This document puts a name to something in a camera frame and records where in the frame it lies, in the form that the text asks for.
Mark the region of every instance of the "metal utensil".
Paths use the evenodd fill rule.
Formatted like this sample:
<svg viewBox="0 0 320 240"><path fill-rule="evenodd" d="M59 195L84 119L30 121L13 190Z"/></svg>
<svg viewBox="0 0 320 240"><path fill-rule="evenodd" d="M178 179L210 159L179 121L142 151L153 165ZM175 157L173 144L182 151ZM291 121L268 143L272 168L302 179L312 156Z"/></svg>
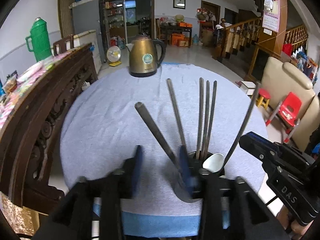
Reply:
<svg viewBox="0 0 320 240"><path fill-rule="evenodd" d="M210 82L207 80L206 85L206 92L205 92L205 112L204 112L204 130L203 130L203 138L202 138L202 147L200 153L200 160L203 160L204 157L204 147L205 141L207 139L207 130L208 130L208 119L209 119L209 104L210 104Z"/></svg>
<svg viewBox="0 0 320 240"><path fill-rule="evenodd" d="M258 93L259 93L259 89L260 89L261 84L260 84L260 82L256 82L255 85L256 85L256 88L254 89L253 95L251 97L251 102L250 102L250 105L248 107L247 113L245 114L245 117L244 117L244 120L243 120L242 125L240 127L240 130L239 130L239 132L238 132L238 134L237 134L237 136L236 136L236 138L235 138L230 150L228 151L228 153L226 155L226 158L224 159L224 163L223 163L223 167L222 168L224 168L224 166L226 166L228 160L230 159L231 155L233 154L234 150L236 149L236 146L237 146L237 144L238 144L238 142L240 140L240 137L242 136L242 134L244 132L244 129L247 126L247 123L248 123L249 118L251 116L254 104L255 104L255 102L257 100L257 97L258 97Z"/></svg>
<svg viewBox="0 0 320 240"><path fill-rule="evenodd" d="M180 119L179 109L178 109L178 105L177 105L177 99L176 99L176 95L173 90L172 80L170 78L167 79L167 86L168 86L168 90L169 90L169 94L170 94L170 98L171 98L171 102L172 102L172 107L174 110L174 116L176 117L176 121L177 121L177 125L178 125L181 143L185 148L187 148L186 147L186 140L185 140L184 134L183 134L183 128L182 128L182 123L181 123L181 119Z"/></svg>
<svg viewBox="0 0 320 240"><path fill-rule="evenodd" d="M151 117L149 111L147 110L146 106L141 102L137 102L134 105L134 107L137 110L137 112L140 115L140 117L142 118L142 120L145 122L145 124L149 128L149 130L151 131L151 133L153 134L153 136L156 138L156 140L158 141L158 143L160 144L160 146L162 147L164 152L167 154L169 159L173 162L174 166L176 166L176 168L178 170L180 170L178 162L177 162L177 159L176 159L176 156L173 154L173 151L171 150L171 148L168 145L167 141L163 137L162 133L160 132L160 130L158 128L158 126L156 125L155 121L152 119L152 117Z"/></svg>
<svg viewBox="0 0 320 240"><path fill-rule="evenodd" d="M197 136L197 149L196 159L199 159L200 145L201 145L201 133L202 133L202 116L203 116L203 78L199 78L199 123L198 123L198 136Z"/></svg>
<svg viewBox="0 0 320 240"><path fill-rule="evenodd" d="M204 146L204 161L207 159L207 154L208 154L208 147L209 147L209 142L210 142L210 136L211 136L211 130L212 130L212 122L213 122L213 115L214 115L214 107L216 103L216 94L217 94L217 81L215 80L213 83L213 90L212 90L212 101L211 101L211 111L210 111L210 120L209 120L209 127L208 127L208 135L207 139L205 141L205 146Z"/></svg>

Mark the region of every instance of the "green thermos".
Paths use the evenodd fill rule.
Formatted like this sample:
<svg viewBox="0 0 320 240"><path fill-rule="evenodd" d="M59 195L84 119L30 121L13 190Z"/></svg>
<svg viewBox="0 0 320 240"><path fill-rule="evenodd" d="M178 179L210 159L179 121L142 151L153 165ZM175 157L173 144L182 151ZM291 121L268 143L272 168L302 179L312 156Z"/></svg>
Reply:
<svg viewBox="0 0 320 240"><path fill-rule="evenodd" d="M32 49L29 47L29 39L31 39ZM30 36L26 37L26 43L28 50L34 52L37 62L52 56L47 23L40 17L35 19L30 30Z"/></svg>

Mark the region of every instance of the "framed picture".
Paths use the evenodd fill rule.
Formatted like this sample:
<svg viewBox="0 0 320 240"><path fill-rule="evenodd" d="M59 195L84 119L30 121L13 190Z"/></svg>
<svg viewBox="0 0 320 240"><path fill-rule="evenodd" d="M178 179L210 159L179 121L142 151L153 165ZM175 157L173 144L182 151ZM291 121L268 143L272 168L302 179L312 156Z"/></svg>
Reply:
<svg viewBox="0 0 320 240"><path fill-rule="evenodd" d="M179 9L186 8L186 0L173 0L173 7Z"/></svg>

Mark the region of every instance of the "thermos handle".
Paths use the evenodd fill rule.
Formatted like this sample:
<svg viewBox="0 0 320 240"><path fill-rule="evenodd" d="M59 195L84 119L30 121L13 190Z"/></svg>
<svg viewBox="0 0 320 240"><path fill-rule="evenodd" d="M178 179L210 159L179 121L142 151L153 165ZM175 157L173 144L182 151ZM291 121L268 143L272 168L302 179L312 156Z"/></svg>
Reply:
<svg viewBox="0 0 320 240"><path fill-rule="evenodd" d="M28 50L29 50L30 52L33 52L33 49L30 49L30 47L29 47L29 39L31 39L31 36L26 37L27 47L28 47Z"/></svg>
<svg viewBox="0 0 320 240"><path fill-rule="evenodd" d="M165 44L163 41L156 39L152 40L153 44L156 46L157 44L161 46L161 56L160 59L158 60L158 67L160 67L160 64L162 63L164 56L165 56Z"/></svg>

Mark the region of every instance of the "leather sofa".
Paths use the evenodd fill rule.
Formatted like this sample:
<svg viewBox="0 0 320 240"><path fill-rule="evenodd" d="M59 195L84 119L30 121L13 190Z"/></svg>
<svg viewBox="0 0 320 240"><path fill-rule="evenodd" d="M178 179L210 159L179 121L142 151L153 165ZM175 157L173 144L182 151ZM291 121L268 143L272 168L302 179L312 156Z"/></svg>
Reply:
<svg viewBox="0 0 320 240"><path fill-rule="evenodd" d="M272 109L275 109L289 92L293 92L300 98L302 105L298 118L301 120L292 139L297 147L304 151L309 143L310 135L320 123L320 102L313 90L312 82L291 63L283 63L274 57L269 57L261 85L271 96L269 106Z"/></svg>

